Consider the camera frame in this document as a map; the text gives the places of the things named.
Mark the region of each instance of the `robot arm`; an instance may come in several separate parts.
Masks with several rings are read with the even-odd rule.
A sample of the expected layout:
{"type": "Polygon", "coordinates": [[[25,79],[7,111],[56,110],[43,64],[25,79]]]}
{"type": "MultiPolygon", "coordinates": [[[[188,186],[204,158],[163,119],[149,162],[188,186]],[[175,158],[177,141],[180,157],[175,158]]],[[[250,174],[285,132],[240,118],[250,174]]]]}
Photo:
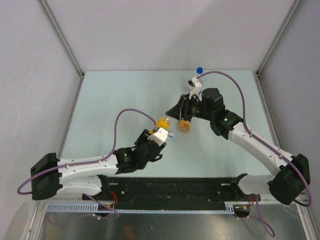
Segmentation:
{"type": "Polygon", "coordinates": [[[48,153],[31,168],[31,176],[52,167],[61,168],[31,181],[32,199],[44,200],[57,194],[99,194],[109,185],[105,176],[133,173],[144,169],[148,162],[160,160],[160,152],[166,146],[167,137],[168,132],[162,127],[153,134],[145,129],[135,141],[134,147],[119,148],[107,160],[102,160],[104,155],[58,159],[55,153],[48,153]]]}
{"type": "Polygon", "coordinates": [[[226,109],[223,96],[217,88],[203,90],[202,101],[192,91],[190,94],[182,94],[178,103],[168,110],[166,115],[190,122],[193,117],[208,120],[212,131],[217,136],[236,143],[270,171],[272,175],[240,175],[238,186],[245,194],[271,193],[279,202],[289,205],[305,189],[305,185],[284,158],[291,161],[303,175],[307,184],[310,184],[308,159],[302,154],[293,156],[274,146],[259,137],[250,128],[248,129],[250,132],[247,131],[244,120],[226,109]]]}

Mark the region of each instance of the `white wall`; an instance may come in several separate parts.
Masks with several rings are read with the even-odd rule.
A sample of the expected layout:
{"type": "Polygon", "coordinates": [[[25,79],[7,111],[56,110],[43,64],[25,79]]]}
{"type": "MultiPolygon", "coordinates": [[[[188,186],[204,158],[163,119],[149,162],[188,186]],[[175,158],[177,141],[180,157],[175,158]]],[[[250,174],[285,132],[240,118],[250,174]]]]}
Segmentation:
{"type": "Polygon", "coordinates": [[[309,159],[320,224],[320,1],[307,0],[262,74],[284,148],[309,159]]]}
{"type": "Polygon", "coordinates": [[[48,0],[84,71],[256,70],[294,0],[48,0]]]}
{"type": "Polygon", "coordinates": [[[17,188],[58,150],[79,78],[36,0],[2,0],[0,23],[0,239],[17,240],[32,209],[17,188]]]}

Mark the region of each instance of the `white table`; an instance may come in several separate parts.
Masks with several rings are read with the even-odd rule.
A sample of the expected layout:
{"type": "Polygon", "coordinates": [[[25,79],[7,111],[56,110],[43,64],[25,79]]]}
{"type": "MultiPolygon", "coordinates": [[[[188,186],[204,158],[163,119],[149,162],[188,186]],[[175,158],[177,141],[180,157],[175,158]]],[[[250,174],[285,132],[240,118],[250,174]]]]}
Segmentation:
{"type": "MultiPolygon", "coordinates": [[[[248,124],[272,142],[253,73],[250,70],[223,71],[241,86],[248,124]]],[[[155,120],[165,114],[190,92],[186,82],[193,70],[171,71],[89,71],[85,74],[71,121],[63,158],[86,158],[104,155],[113,145],[117,114],[136,108],[155,120]]],[[[204,88],[218,88],[226,108],[242,117],[242,103],[236,86],[226,77],[210,74],[204,77],[204,88]]],[[[161,152],[163,158],[150,162],[144,170],[120,174],[119,177],[236,177],[242,173],[269,174],[253,156],[234,143],[216,136],[208,121],[193,118],[188,134],[175,131],[161,152]]],[[[125,112],[118,122],[116,149],[131,147],[152,122],[135,112],[125,112]]]]}

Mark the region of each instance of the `yellow object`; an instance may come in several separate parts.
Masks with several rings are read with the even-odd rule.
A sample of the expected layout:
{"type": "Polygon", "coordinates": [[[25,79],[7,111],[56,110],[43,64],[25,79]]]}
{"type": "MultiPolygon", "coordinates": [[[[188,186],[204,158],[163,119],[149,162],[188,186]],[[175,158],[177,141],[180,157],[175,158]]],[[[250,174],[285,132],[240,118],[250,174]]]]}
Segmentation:
{"type": "MultiPolygon", "coordinates": [[[[170,118],[168,116],[163,116],[161,117],[157,122],[156,122],[156,127],[159,128],[163,128],[165,130],[168,130],[170,126],[170,118]]],[[[154,134],[155,133],[155,128],[153,127],[150,131],[150,134],[154,134]]]]}
{"type": "Polygon", "coordinates": [[[190,128],[191,128],[191,122],[185,121],[185,120],[179,121],[179,123],[178,123],[178,131],[179,132],[187,134],[188,132],[190,132],[190,128]]]}

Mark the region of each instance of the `blue cap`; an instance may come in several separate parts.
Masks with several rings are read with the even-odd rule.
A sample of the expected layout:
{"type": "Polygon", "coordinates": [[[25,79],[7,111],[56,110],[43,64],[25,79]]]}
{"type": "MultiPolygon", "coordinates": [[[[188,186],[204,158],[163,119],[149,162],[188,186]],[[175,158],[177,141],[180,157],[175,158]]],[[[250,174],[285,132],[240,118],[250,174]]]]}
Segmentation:
{"type": "Polygon", "coordinates": [[[204,72],[204,69],[202,68],[202,67],[198,67],[197,69],[196,69],[196,73],[197,74],[202,74],[204,72]]]}

